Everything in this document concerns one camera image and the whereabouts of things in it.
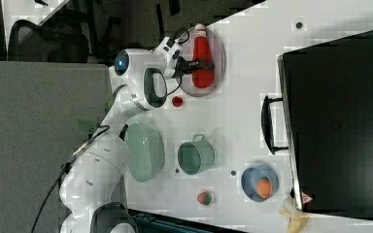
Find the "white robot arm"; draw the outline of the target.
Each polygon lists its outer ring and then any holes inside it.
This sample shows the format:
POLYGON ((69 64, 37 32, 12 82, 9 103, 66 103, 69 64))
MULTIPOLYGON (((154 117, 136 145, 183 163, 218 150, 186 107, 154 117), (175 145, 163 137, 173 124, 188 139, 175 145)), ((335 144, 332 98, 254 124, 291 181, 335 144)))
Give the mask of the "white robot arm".
POLYGON ((166 37, 152 50, 119 52, 115 73, 122 79, 110 110, 95 133, 68 159, 60 178, 59 197, 70 214, 59 233, 135 233, 137 227, 112 194, 128 170, 144 183, 164 163, 161 137, 147 126, 127 121, 143 112, 164 106, 169 79, 180 80, 196 71, 212 71, 208 50, 186 60, 178 39, 166 37))

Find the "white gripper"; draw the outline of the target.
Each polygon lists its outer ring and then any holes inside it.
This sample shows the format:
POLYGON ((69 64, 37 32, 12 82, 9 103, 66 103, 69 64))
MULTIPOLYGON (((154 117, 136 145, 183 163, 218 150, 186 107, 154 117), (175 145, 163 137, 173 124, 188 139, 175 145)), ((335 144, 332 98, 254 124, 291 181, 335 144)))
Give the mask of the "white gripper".
POLYGON ((204 59, 194 59, 191 61, 179 57, 182 46, 178 40, 170 37, 165 37, 162 42, 154 49, 154 51, 163 56, 164 69, 163 77, 172 78, 175 74, 176 78, 181 78, 183 75, 190 75, 197 70, 214 70, 215 64, 204 59))

